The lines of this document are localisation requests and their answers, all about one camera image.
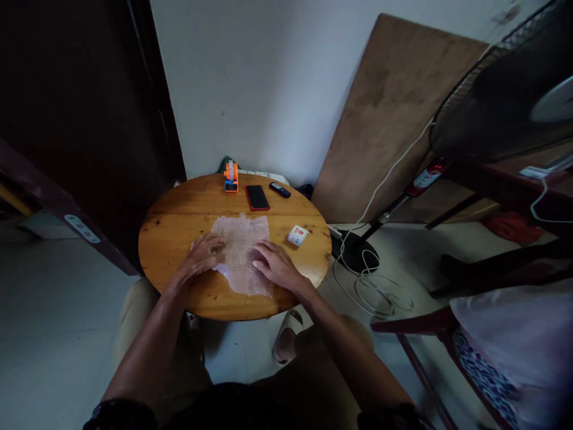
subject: green cloth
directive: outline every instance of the green cloth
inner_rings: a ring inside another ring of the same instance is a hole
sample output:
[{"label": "green cloth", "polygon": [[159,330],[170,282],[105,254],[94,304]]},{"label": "green cloth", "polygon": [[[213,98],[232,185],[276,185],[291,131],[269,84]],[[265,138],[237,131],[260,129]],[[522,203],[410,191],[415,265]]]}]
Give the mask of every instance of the green cloth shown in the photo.
[{"label": "green cloth", "polygon": [[228,155],[225,155],[225,157],[221,161],[221,164],[219,165],[219,170],[217,170],[216,173],[225,173],[225,170],[227,170],[227,163],[230,160],[232,160],[232,158]]}]

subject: chair seat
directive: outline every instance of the chair seat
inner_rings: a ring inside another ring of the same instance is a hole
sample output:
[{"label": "chair seat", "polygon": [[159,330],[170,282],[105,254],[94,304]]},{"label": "chair seat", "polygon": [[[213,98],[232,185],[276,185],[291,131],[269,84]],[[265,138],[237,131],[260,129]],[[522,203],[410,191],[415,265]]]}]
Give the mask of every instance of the chair seat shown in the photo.
[{"label": "chair seat", "polygon": [[509,403],[517,393],[516,388],[481,356],[459,328],[454,331],[452,340],[462,367],[478,390],[513,429],[519,429],[515,411]]}]

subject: round wooden table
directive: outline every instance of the round wooden table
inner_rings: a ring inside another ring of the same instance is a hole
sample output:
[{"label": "round wooden table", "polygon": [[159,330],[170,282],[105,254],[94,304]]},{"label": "round wooden table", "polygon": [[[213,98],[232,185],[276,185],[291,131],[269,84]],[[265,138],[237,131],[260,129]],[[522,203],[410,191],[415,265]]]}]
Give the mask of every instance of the round wooden table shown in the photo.
[{"label": "round wooden table", "polygon": [[[248,218],[267,216],[270,239],[282,245],[297,269],[318,287],[330,265],[331,240],[324,218],[301,193],[284,198],[269,189],[270,178],[240,174],[239,192],[223,190],[224,176],[198,177],[169,190],[155,202],[139,232],[139,257],[149,281],[160,292],[189,252],[189,246],[201,234],[211,232],[220,216]],[[251,211],[245,194],[246,185],[262,185],[270,210]],[[291,229],[299,225],[309,231],[300,248],[287,242]],[[187,310],[205,318],[243,321],[266,318],[298,304],[283,288],[274,288],[273,297],[237,294],[227,279],[216,271],[206,271],[195,280]]]}]

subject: white container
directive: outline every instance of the white container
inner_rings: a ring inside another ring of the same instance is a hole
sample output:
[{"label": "white container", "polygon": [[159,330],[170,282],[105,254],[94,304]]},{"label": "white container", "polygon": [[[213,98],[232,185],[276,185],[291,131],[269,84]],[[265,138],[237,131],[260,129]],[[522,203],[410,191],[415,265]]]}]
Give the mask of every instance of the white container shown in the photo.
[{"label": "white container", "polygon": [[300,226],[294,226],[291,232],[288,234],[288,241],[291,244],[295,244],[297,247],[301,246],[304,242],[304,238],[309,232]]}]

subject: hand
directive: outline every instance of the hand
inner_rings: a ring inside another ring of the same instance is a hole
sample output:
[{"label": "hand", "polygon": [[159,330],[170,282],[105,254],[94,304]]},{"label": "hand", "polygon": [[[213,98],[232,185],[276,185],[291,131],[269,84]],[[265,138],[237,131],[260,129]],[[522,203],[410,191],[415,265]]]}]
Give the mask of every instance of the hand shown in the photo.
[{"label": "hand", "polygon": [[193,242],[187,258],[181,263],[173,279],[176,283],[186,282],[196,275],[225,262],[223,250],[227,242],[214,234],[201,235]]},{"label": "hand", "polygon": [[265,264],[255,260],[252,265],[270,281],[293,292],[296,296],[315,291],[312,282],[297,270],[283,247],[261,240],[257,242],[255,249],[263,255],[267,262]]}]

